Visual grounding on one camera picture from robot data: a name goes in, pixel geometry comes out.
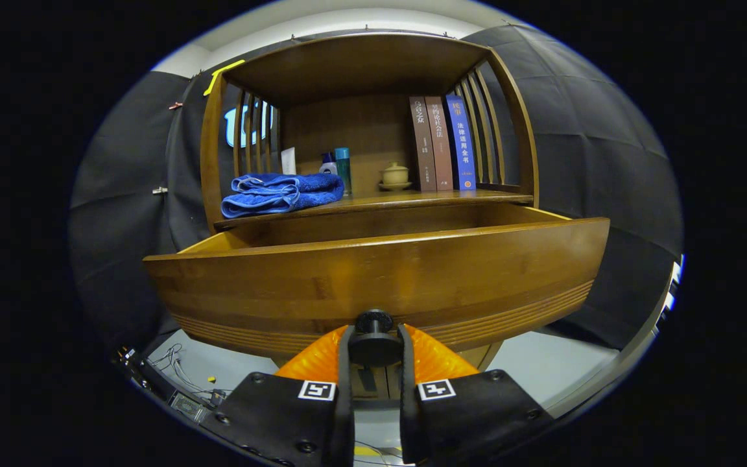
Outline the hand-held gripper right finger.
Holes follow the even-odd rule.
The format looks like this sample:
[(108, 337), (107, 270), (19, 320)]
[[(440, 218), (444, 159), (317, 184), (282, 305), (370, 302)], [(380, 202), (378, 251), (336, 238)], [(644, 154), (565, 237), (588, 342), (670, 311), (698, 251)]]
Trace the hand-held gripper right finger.
[(507, 372), (475, 369), (426, 332), (400, 324), (400, 437), (413, 464), (506, 464), (555, 426)]

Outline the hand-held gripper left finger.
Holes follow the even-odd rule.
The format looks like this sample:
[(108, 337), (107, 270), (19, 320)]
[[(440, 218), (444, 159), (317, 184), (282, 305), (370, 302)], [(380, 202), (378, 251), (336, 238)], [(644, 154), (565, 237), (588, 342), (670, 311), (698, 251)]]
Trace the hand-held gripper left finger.
[(326, 365), (252, 372), (215, 410), (215, 438), (252, 466), (350, 466), (355, 461), (349, 341), (341, 326), (305, 349)]

